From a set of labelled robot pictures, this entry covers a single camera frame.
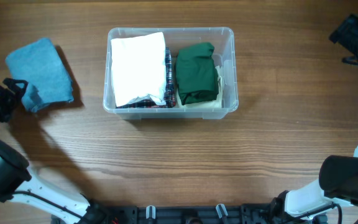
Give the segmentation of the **blue cloth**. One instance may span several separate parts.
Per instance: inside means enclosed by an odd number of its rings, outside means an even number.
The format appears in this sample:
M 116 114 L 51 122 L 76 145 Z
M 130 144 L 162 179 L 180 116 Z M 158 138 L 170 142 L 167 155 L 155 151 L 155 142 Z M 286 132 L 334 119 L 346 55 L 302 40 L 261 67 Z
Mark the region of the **blue cloth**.
M 74 100 L 72 79 L 49 38 L 11 52 L 5 62 L 13 79 L 28 83 L 22 97 L 26 111 L 36 113 L 53 103 Z

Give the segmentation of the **white cloth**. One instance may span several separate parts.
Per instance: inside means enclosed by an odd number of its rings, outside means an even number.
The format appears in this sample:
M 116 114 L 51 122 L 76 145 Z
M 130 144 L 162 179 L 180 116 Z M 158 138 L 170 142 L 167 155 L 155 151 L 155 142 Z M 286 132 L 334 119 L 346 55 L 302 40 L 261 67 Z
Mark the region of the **white cloth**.
M 162 32 L 111 40 L 111 82 L 116 106 L 150 100 L 162 106 L 166 89 Z

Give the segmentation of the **cream cloth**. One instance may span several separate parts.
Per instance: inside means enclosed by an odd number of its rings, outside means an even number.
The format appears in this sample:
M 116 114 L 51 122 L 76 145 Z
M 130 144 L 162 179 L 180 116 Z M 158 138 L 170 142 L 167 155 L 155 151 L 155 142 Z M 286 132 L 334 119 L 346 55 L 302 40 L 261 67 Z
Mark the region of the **cream cloth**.
M 212 101 L 203 101 L 199 103 L 191 103 L 182 105 L 181 99 L 178 93 L 178 87 L 176 87 L 175 94 L 176 94 L 176 108 L 184 108 L 184 109 L 215 109 L 215 108 L 222 108 L 222 100 L 223 100 L 223 87 L 224 87 L 224 78 L 222 76 L 222 67 L 217 65 L 215 69 L 218 73 L 218 95 L 215 100 Z

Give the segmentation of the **plaid cloth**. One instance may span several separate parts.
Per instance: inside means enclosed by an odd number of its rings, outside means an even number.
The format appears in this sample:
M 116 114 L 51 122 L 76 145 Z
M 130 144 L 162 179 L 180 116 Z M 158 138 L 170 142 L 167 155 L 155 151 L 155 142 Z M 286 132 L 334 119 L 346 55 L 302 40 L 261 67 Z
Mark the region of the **plaid cloth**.
M 142 100 L 135 103 L 118 106 L 119 109 L 124 108 L 173 108 L 176 105 L 175 87 L 173 83 L 172 55 L 169 48 L 165 49 L 165 66 L 166 66 L 166 86 L 164 100 L 165 105 L 157 105 L 152 100 Z

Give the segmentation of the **dark green cloth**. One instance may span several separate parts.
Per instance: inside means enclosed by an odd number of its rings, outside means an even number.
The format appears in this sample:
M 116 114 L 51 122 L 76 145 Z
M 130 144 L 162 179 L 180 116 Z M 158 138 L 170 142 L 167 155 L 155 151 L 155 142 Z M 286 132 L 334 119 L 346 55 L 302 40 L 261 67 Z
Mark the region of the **dark green cloth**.
M 175 79 L 182 105 L 214 101 L 219 94 L 214 46 L 202 42 L 180 49 L 175 62 Z

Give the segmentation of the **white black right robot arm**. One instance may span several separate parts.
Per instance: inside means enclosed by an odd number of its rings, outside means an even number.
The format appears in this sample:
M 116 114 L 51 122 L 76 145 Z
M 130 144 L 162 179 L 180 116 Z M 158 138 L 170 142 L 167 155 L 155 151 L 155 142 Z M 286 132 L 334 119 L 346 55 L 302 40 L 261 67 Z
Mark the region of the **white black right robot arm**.
M 358 17 L 348 16 L 329 36 L 351 52 L 342 62 L 358 66 Z M 284 192 L 270 206 L 267 219 L 277 223 L 316 223 L 323 213 L 344 207 L 358 207 L 358 145 L 352 156 L 327 157 L 317 180 Z

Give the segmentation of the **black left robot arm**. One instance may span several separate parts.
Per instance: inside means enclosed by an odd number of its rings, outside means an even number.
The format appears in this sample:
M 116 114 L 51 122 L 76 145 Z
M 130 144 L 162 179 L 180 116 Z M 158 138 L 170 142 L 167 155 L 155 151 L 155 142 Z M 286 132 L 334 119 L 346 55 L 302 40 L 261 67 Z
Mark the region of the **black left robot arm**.
M 25 80 L 6 78 L 0 86 L 0 123 L 10 120 L 24 96 Z M 42 179 L 28 160 L 0 140 L 0 202 L 23 203 L 51 214 L 52 223 L 108 224 L 110 212 L 81 193 L 69 193 Z

